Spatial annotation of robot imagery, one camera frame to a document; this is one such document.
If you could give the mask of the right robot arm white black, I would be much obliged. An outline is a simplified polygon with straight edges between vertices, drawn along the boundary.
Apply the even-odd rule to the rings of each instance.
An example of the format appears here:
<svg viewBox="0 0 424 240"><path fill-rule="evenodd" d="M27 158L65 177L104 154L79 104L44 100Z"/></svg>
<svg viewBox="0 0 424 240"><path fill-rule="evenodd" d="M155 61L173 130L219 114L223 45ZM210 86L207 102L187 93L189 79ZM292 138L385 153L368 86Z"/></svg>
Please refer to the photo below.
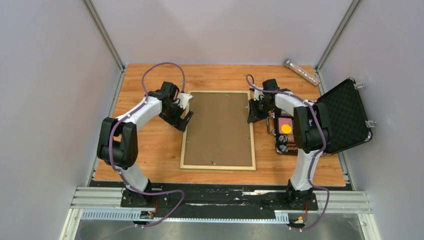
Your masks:
<svg viewBox="0 0 424 240"><path fill-rule="evenodd" d="M328 110L323 103L303 100L288 89L280 89L275 79L268 79L262 87L254 84L251 74L246 81L253 91L249 100L247 122L265 120L271 111L286 111L292 116L291 134L297 147L296 166L288 181L283 203L291 209L304 209L313 200L313 175L320 156L331 140Z"/></svg>

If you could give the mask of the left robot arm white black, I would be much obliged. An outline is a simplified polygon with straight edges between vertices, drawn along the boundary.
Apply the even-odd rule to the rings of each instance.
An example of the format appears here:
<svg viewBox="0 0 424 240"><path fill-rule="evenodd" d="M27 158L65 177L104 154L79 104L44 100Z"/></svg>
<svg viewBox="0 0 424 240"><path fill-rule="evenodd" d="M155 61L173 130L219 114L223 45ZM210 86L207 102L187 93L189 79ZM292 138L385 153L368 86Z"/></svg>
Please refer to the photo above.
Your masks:
<svg viewBox="0 0 424 240"><path fill-rule="evenodd" d="M187 109L192 99L191 94L165 81L160 89L149 91L127 113L117 118L106 117L102 121L96 154L125 183L124 201L146 207L155 196L151 181L136 163L139 154L138 132L156 116L184 132L193 116L193 112Z"/></svg>

